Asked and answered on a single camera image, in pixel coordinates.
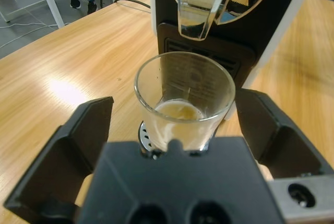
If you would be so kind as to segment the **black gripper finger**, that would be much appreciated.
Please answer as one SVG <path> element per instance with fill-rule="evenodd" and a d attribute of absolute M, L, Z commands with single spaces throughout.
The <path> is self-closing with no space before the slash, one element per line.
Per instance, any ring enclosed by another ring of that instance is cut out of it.
<path fill-rule="evenodd" d="M 265 93 L 239 89 L 235 103 L 242 134 L 275 179 L 333 174 L 299 127 Z"/>
<path fill-rule="evenodd" d="M 59 126 L 13 188 L 4 207 L 28 223 L 75 223 L 75 200 L 109 136 L 114 100 L 80 104 Z"/>

